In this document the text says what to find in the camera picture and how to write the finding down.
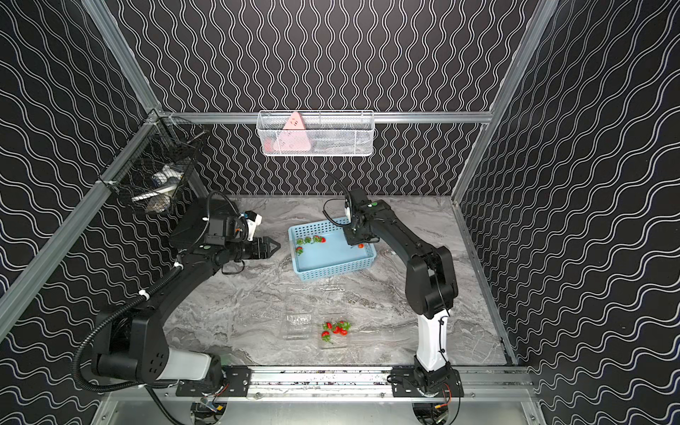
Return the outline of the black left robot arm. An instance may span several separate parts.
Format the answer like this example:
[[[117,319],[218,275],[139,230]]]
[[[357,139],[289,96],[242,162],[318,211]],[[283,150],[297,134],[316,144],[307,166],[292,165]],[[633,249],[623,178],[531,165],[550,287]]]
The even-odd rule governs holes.
[[[199,285],[229,263],[268,260],[281,246],[255,234],[261,217],[241,212],[219,191],[194,200],[170,236],[177,259],[164,276],[127,304],[97,316],[76,349],[71,365],[75,386],[95,393],[162,382],[192,383],[214,393],[226,384],[219,356],[173,349],[164,326]]]

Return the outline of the light blue perforated plastic basket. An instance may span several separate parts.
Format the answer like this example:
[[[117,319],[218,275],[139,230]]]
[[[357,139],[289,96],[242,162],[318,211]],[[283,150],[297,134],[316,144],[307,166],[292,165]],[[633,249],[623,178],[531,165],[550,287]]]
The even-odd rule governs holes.
[[[325,243],[298,245],[299,238],[320,236]],[[315,221],[299,224],[288,229],[292,268],[302,281],[340,276],[361,271],[371,267],[377,257],[373,244],[366,244],[364,249],[350,246],[345,240],[343,229],[331,221]],[[296,254],[296,248],[302,246],[302,255]]]

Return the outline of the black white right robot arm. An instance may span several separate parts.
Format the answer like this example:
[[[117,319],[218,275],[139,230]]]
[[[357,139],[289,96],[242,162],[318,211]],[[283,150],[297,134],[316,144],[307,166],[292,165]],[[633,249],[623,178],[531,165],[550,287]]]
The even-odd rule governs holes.
[[[405,295],[417,315],[418,346],[414,358],[414,384],[433,394],[453,379],[446,350],[446,326],[459,295],[453,256],[444,246],[418,237],[384,201],[373,201],[362,189],[345,191],[342,229],[350,246],[380,240],[406,267]]]

